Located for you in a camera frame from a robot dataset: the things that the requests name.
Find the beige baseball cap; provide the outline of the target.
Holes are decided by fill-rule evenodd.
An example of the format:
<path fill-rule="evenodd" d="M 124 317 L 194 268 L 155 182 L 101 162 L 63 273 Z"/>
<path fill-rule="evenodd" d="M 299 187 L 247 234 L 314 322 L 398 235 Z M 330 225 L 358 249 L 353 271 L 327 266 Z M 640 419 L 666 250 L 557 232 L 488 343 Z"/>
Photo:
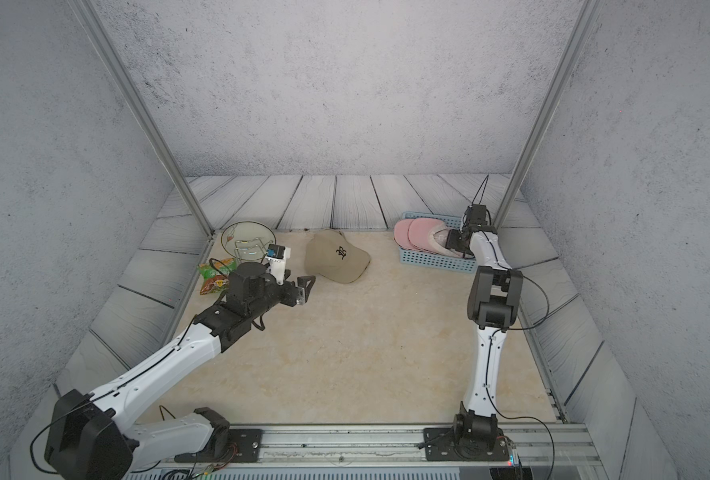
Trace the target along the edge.
<path fill-rule="evenodd" d="M 337 283 L 355 282 L 370 263 L 370 254 L 351 244 L 340 231 L 317 232 L 306 245 L 305 271 Z"/>

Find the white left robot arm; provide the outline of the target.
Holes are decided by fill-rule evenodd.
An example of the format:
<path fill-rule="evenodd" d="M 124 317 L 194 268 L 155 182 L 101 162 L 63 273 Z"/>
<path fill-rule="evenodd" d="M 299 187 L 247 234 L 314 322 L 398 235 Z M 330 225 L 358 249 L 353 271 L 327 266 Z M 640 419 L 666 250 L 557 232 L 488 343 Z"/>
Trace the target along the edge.
<path fill-rule="evenodd" d="M 248 262 L 228 288 L 183 333 L 116 379 L 55 404 L 44 459 L 64 479 L 122 479 L 132 470 L 174 459 L 224 463 L 234 455 L 230 423 L 211 408 L 141 425 L 139 417 L 201 365 L 232 347 L 277 305 L 307 302 L 316 278 L 292 281 L 283 263 Z"/>

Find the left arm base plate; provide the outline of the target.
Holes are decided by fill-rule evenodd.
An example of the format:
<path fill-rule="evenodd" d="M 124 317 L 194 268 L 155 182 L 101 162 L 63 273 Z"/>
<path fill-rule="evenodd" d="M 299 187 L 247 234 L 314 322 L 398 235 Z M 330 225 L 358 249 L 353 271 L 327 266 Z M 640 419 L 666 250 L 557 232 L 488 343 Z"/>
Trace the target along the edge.
<path fill-rule="evenodd" d="M 264 431 L 262 429 L 233 429 L 215 431 L 206 446 L 195 453 L 176 455 L 176 463 L 256 463 Z"/>

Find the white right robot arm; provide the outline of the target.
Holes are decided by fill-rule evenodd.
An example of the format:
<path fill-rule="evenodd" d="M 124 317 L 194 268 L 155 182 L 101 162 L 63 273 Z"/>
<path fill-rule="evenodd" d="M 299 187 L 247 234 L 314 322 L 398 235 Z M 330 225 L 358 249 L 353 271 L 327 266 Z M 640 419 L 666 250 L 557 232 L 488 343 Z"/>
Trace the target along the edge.
<path fill-rule="evenodd" d="M 477 448 L 492 455 L 506 440 L 495 406 L 501 355 L 507 332 L 518 315 L 524 278 L 511 267 L 499 245 L 491 214 L 482 204 L 467 207 L 462 226 L 451 231 L 446 247 L 475 260 L 467 317 L 475 325 L 475 364 L 467 391 L 455 415 L 454 446 Z"/>

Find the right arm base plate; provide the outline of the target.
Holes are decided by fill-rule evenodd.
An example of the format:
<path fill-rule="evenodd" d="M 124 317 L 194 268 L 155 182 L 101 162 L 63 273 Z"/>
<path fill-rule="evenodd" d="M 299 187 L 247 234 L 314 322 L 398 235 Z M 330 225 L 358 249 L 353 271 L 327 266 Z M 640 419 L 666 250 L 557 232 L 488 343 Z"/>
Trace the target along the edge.
<path fill-rule="evenodd" d="M 424 451 L 425 459 L 430 462 L 494 462 L 508 463 L 513 455 L 506 439 L 495 441 L 492 449 L 485 442 L 460 438 L 456 440 L 450 427 L 425 428 L 423 439 L 417 445 Z"/>

